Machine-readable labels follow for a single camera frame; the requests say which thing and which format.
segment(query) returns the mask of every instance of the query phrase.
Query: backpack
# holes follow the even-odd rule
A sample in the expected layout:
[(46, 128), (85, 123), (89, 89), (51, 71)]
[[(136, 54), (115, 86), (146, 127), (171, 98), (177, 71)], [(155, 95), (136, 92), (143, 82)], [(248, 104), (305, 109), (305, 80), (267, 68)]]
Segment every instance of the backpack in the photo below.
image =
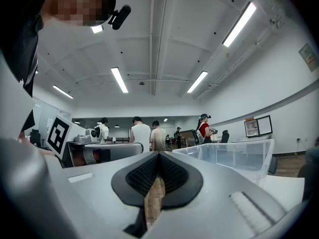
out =
[(199, 129), (195, 130), (196, 136), (198, 138), (198, 145), (201, 145), (204, 143), (205, 138), (201, 135), (201, 132)]
[(100, 133), (101, 133), (101, 128), (99, 126), (95, 127), (95, 132), (96, 132), (96, 137), (99, 138), (100, 137)]

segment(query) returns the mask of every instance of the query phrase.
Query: framed sign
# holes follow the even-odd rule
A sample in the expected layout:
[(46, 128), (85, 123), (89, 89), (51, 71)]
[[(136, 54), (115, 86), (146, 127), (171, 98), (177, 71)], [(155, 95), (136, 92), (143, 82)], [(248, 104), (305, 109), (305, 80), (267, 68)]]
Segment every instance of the framed sign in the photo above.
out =
[(299, 54), (304, 59), (311, 72), (313, 72), (319, 66), (318, 57), (315, 55), (309, 44), (306, 44), (304, 47), (302, 47), (299, 51)]

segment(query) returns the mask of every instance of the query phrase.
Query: whiteboard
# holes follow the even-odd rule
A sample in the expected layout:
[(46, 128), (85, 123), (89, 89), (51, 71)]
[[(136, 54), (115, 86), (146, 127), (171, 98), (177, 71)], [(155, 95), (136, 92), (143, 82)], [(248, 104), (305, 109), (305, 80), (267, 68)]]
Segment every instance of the whiteboard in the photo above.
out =
[(259, 134), (272, 132), (270, 117), (265, 117), (263, 119), (257, 119), (257, 120), (258, 120), (258, 126), (259, 126)]

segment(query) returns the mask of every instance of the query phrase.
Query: red shirt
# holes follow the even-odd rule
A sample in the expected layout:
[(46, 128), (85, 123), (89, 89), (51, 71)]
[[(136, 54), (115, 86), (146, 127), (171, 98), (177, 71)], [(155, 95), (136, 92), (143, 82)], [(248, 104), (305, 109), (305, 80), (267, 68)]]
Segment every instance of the red shirt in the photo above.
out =
[(201, 125), (201, 127), (199, 128), (199, 131), (201, 133), (201, 136), (203, 136), (205, 139), (210, 139), (210, 136), (205, 136), (206, 132), (205, 132), (205, 128), (209, 127), (209, 125), (207, 123), (204, 123), (203, 125)]

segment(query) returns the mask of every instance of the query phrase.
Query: fluorescent light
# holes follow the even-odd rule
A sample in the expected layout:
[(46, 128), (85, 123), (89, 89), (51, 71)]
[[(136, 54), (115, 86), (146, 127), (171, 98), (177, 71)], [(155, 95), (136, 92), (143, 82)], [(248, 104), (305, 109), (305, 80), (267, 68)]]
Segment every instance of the fluorescent light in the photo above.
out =
[(124, 81), (122, 79), (122, 76), (120, 74), (119, 68), (118, 67), (111, 68), (111, 71), (114, 74), (114, 77), (115, 77), (116, 81), (118, 82), (118, 84), (120, 85), (123, 93), (128, 93), (128, 90), (127, 90), (127, 88), (124, 84)]
[(61, 90), (60, 88), (58, 88), (56, 85), (53, 86), (56, 90), (60, 91), (62, 94), (65, 94), (67, 97), (73, 99), (72, 96), (70, 96), (68, 93), (65, 93), (63, 90)]
[(202, 71), (201, 74), (198, 76), (197, 80), (193, 83), (193, 85), (191, 85), (187, 93), (191, 93), (197, 87), (197, 85), (205, 78), (207, 74), (207, 72)]
[(235, 38), (237, 37), (237, 35), (240, 33), (240, 31), (244, 28), (244, 26), (246, 25), (246, 23), (248, 22), (248, 20), (250, 19), (250, 17), (253, 15), (253, 13), (255, 12), (256, 7), (255, 5), (250, 2), (244, 12), (241, 14), (240, 18), (237, 20), (235, 26), (233, 27), (233, 29), (231, 30), (231, 32), (228, 34), (228, 36), (226, 37), (226, 39), (223, 41), (223, 44), (226, 47), (229, 47), (231, 45), (231, 43), (235, 40)]
[(91, 26), (91, 28), (92, 28), (92, 31), (93, 31), (93, 33), (98, 33), (98, 32), (101, 32), (101, 31), (103, 31), (103, 26), (102, 25), (99, 25), (99, 26)]

